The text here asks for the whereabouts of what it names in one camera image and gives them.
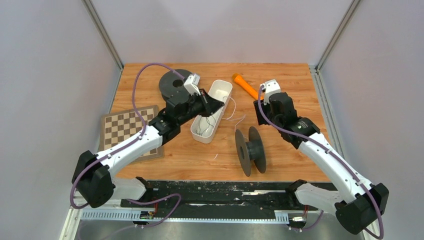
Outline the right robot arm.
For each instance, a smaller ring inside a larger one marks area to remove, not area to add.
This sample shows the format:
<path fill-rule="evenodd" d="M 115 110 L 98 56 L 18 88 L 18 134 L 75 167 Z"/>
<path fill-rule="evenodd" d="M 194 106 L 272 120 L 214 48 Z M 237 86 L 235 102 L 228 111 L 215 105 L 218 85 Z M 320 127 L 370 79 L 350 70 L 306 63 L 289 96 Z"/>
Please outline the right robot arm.
<path fill-rule="evenodd" d="M 287 93 L 273 91 L 265 93 L 264 98 L 259 93 L 253 104 L 258 124 L 277 129 L 281 137 L 308 156 L 336 188 L 330 191 L 299 179 L 285 195 L 286 204 L 292 209 L 301 205 L 315 207 L 335 216 L 351 234 L 365 231 L 375 239 L 383 239 L 382 216 L 389 198 L 388 188 L 383 183 L 372 183 L 350 166 L 309 118 L 297 115 Z"/>

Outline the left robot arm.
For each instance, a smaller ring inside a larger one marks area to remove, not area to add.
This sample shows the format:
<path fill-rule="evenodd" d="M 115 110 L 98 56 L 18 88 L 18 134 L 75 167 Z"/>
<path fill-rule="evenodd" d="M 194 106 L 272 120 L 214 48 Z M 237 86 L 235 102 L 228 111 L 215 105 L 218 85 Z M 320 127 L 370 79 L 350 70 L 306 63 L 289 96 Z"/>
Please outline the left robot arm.
<path fill-rule="evenodd" d="M 120 179 L 115 177 L 116 174 L 140 156 L 171 141 L 186 122 L 196 116 L 209 117 L 224 106 L 223 101 L 211 97 L 204 89 L 193 94 L 179 93 L 169 98 L 165 108 L 127 140 L 98 153 L 83 152 L 72 177 L 71 206 L 84 208 L 74 202 L 75 192 L 92 208 L 111 199 L 131 199 L 140 207 L 149 206 L 153 193 L 141 180 Z"/>

